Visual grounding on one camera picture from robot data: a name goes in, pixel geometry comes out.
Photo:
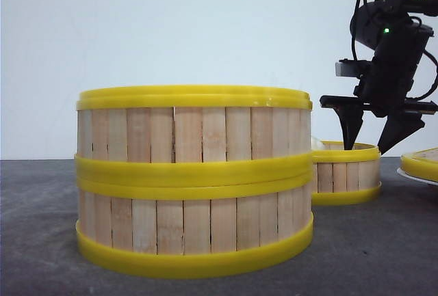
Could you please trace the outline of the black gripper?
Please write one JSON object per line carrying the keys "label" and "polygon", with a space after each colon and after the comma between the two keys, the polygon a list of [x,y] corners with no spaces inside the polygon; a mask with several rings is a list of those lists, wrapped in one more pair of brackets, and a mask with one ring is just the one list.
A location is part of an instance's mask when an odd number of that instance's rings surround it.
{"label": "black gripper", "polygon": [[370,69],[359,79],[354,96],[324,95],[320,98],[323,108],[335,109],[338,115],[345,150],[352,150],[355,144],[363,124],[363,110],[378,117],[388,115],[378,141],[381,154],[424,128],[422,113],[437,112],[437,106],[432,102],[407,98],[417,65],[432,36],[433,30],[427,25],[384,28],[370,60]]}

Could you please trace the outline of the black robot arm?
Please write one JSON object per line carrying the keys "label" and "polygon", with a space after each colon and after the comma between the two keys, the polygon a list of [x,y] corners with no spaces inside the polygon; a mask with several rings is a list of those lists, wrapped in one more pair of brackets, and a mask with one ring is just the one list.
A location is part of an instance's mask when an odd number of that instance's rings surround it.
{"label": "black robot arm", "polygon": [[437,60],[426,50],[433,29],[419,14],[437,15],[437,0],[357,0],[350,22],[352,42],[374,50],[370,61],[342,59],[335,65],[338,77],[356,77],[353,95],[320,98],[323,108],[334,109],[342,127],[345,150],[351,150],[363,124],[364,111],[371,111],[386,124],[378,141],[381,153],[424,127],[422,116],[435,114],[437,104],[425,99],[436,89],[417,97],[407,94],[422,56]]}

